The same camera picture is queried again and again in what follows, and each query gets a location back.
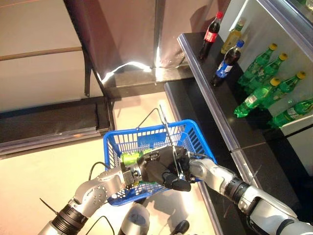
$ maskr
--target red label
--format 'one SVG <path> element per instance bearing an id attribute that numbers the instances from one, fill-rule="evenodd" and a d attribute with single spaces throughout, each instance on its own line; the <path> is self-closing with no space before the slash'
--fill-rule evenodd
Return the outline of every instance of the red label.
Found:
<path id="1" fill-rule="evenodd" d="M 213 43 L 215 42 L 216 37 L 217 33 L 211 33 L 209 30 L 207 30 L 204 39 L 210 43 Z"/>

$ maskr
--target blue shopping basket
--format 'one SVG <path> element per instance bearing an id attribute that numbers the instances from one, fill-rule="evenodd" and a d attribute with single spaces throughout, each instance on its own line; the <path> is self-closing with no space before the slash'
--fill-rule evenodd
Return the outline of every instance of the blue shopping basket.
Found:
<path id="1" fill-rule="evenodd" d="M 216 163 L 210 148 L 207 146 L 199 127 L 194 121 L 183 120 L 169 123 L 168 131 L 174 145 L 183 146 L 190 152 L 205 154 Z M 110 168 L 120 166 L 122 153 L 139 152 L 145 149 L 171 145 L 163 125 L 110 131 L 103 137 L 103 144 L 105 163 Z M 131 189 L 119 191 L 115 198 L 109 198 L 108 202 L 113 206 L 121 206 L 149 197 L 163 190 L 166 190 L 166 188 L 157 183 L 139 183 Z"/>

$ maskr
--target black cable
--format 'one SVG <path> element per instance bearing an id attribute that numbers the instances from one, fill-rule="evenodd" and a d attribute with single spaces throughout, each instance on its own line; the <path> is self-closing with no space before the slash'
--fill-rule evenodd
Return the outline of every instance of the black cable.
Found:
<path id="1" fill-rule="evenodd" d="M 92 174 L 92 171 L 93 171 L 94 167 L 95 167 L 97 164 L 102 164 L 102 165 L 104 165 L 107 169 L 110 169 L 110 167 L 109 167 L 107 164 L 105 164 L 105 163 L 103 163 L 103 162 L 96 162 L 96 163 L 95 163 L 95 164 L 93 164 L 93 165 L 92 165 L 92 167 L 91 167 L 91 170 L 90 170 L 90 173 L 89 173 L 88 180 L 90 180 L 90 179 L 91 179 L 91 174 Z"/>
<path id="2" fill-rule="evenodd" d="M 97 221 L 96 221 L 96 222 L 92 225 L 92 227 L 88 230 L 88 232 L 86 233 L 86 235 L 91 231 L 91 229 L 95 226 L 95 224 L 96 224 L 102 217 L 104 217 L 104 218 L 107 220 L 109 226 L 110 226 L 111 229 L 112 229 L 113 235 L 115 235 L 115 232 L 114 232 L 114 229 L 113 229 L 111 223 L 109 222 L 108 218 L 106 218 L 104 215 L 101 216 L 101 217 L 99 217 L 99 218 L 97 219 Z"/>
<path id="3" fill-rule="evenodd" d="M 39 198 L 50 210 L 52 210 L 55 214 L 58 214 L 57 211 L 55 211 L 51 206 L 48 205 L 47 202 L 45 202 L 43 199 Z"/>

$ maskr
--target floor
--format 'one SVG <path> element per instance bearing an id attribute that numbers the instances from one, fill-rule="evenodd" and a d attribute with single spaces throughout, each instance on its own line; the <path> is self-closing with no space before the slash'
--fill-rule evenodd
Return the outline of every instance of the floor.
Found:
<path id="1" fill-rule="evenodd" d="M 116 129 L 137 127 L 147 114 L 159 104 L 169 122 L 175 121 L 166 94 L 156 93 L 123 98 L 114 104 Z M 153 113 L 142 126 L 160 124 Z M 88 179 L 94 162 L 103 160 L 102 138 L 63 144 L 16 154 L 0 160 L 0 234 L 33 235 L 55 217 L 39 197 L 59 211 L 73 196 L 76 188 Z M 94 169 L 93 176 L 102 171 Z M 102 215 L 118 233 L 131 203 L 100 208 L 79 234 L 86 234 Z M 150 213 L 149 235 L 168 235 L 183 219 L 190 228 L 186 234 L 213 235 L 213 228 L 198 185 L 191 192 L 169 190 L 155 194 L 144 203 Z M 100 220 L 89 235 L 112 234 L 106 220 Z"/>

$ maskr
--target silver robot arm segment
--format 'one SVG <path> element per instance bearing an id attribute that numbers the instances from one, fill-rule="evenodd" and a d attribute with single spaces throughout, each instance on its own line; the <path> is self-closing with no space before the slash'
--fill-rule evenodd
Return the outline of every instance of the silver robot arm segment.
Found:
<path id="1" fill-rule="evenodd" d="M 227 197 L 247 216 L 251 227 L 269 235 L 312 235 L 313 227 L 297 219 L 295 212 L 263 190 L 243 182 L 235 173 L 210 159 L 191 160 L 190 172 Z"/>
<path id="2" fill-rule="evenodd" d="M 102 172 L 93 180 L 82 183 L 68 204 L 39 235 L 76 235 L 109 197 L 140 180 L 138 164 Z"/>

